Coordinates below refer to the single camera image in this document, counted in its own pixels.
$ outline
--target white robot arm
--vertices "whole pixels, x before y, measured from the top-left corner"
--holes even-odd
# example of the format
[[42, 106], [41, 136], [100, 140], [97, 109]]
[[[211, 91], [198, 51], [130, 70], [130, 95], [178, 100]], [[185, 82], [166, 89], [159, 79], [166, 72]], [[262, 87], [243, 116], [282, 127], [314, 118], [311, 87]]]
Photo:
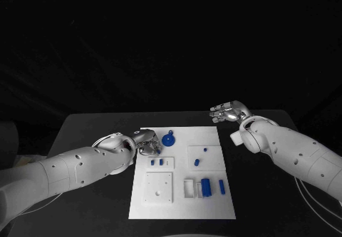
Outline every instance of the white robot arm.
[[239, 101], [213, 107], [211, 111], [214, 122], [240, 123], [240, 130], [231, 135], [237, 146], [244, 144], [253, 153], [266, 153], [290, 175], [342, 201], [342, 158], [329, 148], [270, 119], [253, 115]]
[[162, 146], [153, 130], [138, 130], [130, 136], [112, 134], [93, 147], [0, 170], [0, 230], [35, 203], [122, 173], [133, 164], [136, 150], [159, 156]]

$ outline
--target blue object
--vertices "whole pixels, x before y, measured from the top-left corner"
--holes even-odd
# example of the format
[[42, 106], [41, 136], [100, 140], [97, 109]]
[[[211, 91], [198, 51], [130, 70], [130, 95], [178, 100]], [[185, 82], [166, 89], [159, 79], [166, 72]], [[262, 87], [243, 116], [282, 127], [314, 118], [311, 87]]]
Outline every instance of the blue object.
[[223, 179], [220, 180], [220, 188], [221, 188], [221, 194], [227, 194]]
[[204, 195], [204, 197], [210, 197], [213, 195], [210, 179], [202, 179], [201, 184], [202, 184], [202, 195]]
[[169, 134], [166, 134], [162, 138], [162, 143], [166, 147], [171, 147], [175, 144], [175, 137], [174, 137], [174, 131], [169, 131]]

